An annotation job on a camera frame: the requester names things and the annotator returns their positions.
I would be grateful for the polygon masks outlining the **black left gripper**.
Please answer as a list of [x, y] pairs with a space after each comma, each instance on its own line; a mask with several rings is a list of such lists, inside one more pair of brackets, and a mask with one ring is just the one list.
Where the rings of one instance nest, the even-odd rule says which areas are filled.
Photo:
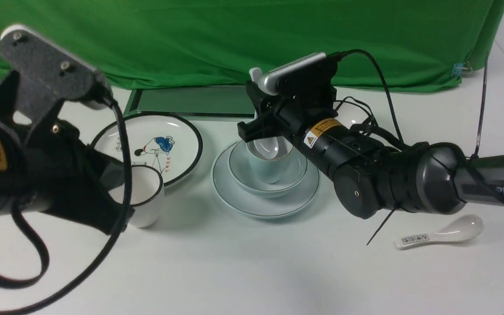
[[11, 71], [0, 83], [0, 216], [38, 212], [111, 235], [124, 164], [83, 144], [56, 109], [32, 123], [14, 108], [17, 89]]

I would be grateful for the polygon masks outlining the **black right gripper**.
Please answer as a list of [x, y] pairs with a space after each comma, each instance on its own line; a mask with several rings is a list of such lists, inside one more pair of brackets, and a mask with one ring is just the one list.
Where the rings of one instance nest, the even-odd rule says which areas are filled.
[[278, 95], [264, 94], [248, 80], [246, 92], [256, 117], [237, 125], [244, 142], [284, 137], [333, 183], [342, 206], [352, 215], [368, 219], [386, 208], [378, 193], [378, 172], [372, 164], [386, 146], [347, 128], [336, 118], [336, 89], [331, 80], [342, 55], [326, 58], [286, 74], [276, 86]]

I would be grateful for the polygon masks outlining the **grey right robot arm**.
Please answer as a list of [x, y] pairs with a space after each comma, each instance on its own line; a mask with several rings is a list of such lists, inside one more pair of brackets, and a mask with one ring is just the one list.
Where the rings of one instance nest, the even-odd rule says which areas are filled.
[[238, 124], [245, 142], [282, 136], [332, 183], [342, 206], [362, 219], [378, 210], [451, 215], [466, 204], [504, 206], [504, 155], [468, 159], [450, 142], [406, 145], [372, 124], [344, 126], [331, 80], [339, 62], [360, 49], [316, 52], [269, 72], [249, 71], [246, 91], [257, 117]]

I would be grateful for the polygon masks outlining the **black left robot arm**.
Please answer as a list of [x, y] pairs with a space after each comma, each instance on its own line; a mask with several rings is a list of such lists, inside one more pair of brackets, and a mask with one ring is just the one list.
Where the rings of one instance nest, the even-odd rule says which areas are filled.
[[123, 207], [110, 191], [124, 184], [124, 164], [80, 140], [47, 96], [12, 70], [0, 83], [0, 216], [42, 213], [110, 235]]

